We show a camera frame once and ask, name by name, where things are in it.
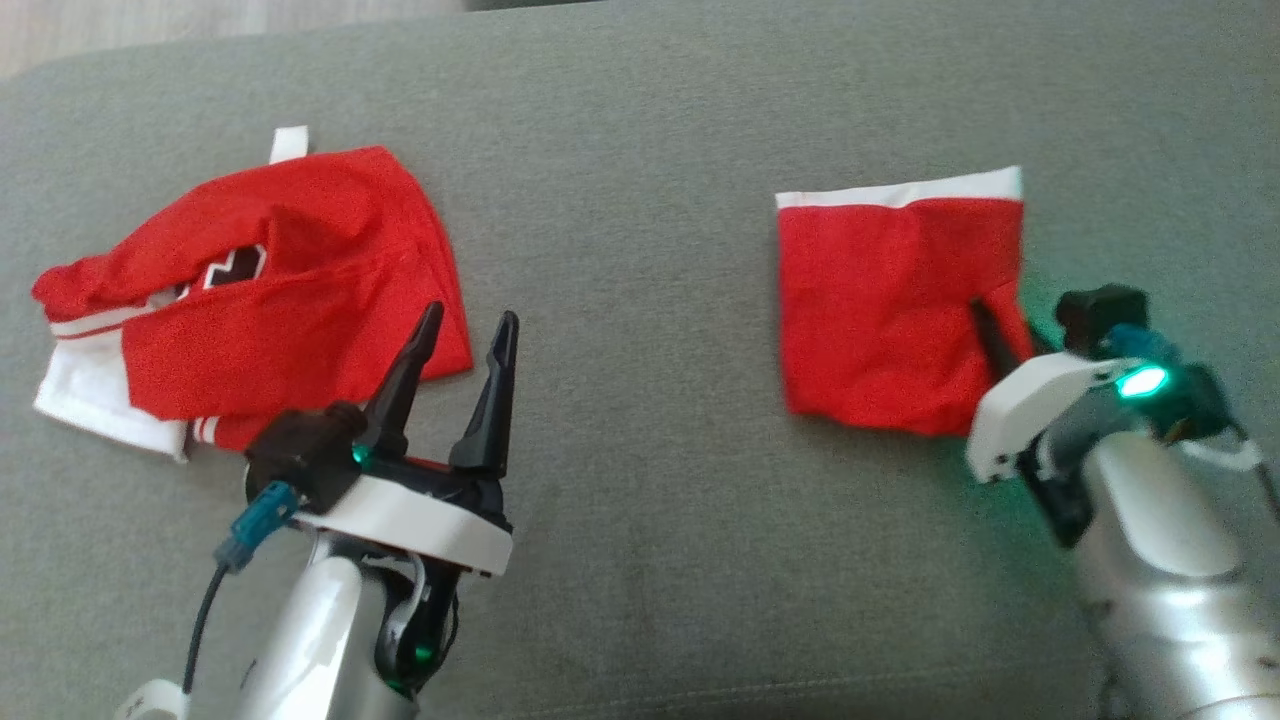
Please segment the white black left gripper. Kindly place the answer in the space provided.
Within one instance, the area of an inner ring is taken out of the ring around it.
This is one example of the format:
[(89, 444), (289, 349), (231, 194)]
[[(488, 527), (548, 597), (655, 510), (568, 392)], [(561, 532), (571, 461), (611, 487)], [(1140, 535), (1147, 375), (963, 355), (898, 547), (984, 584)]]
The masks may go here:
[(430, 302), (365, 406), (356, 454), (360, 478), (326, 512), (296, 524), (451, 562), (484, 577), (506, 573), (513, 527), (500, 478), (507, 473), (518, 356), (518, 315), (502, 313), (485, 355), (488, 375), (449, 465), (403, 457), (404, 428), (445, 309)]

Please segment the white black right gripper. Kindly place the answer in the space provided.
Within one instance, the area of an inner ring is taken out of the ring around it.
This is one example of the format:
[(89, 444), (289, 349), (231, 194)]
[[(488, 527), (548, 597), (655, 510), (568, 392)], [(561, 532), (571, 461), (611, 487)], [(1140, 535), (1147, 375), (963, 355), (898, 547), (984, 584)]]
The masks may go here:
[(970, 313), (997, 383), (978, 405), (965, 451), (970, 473), (987, 484), (1014, 478), (1018, 455), (1087, 392), (1116, 380), (1123, 360), (1089, 360), (1062, 351), (1021, 364), (983, 299), (970, 301)]

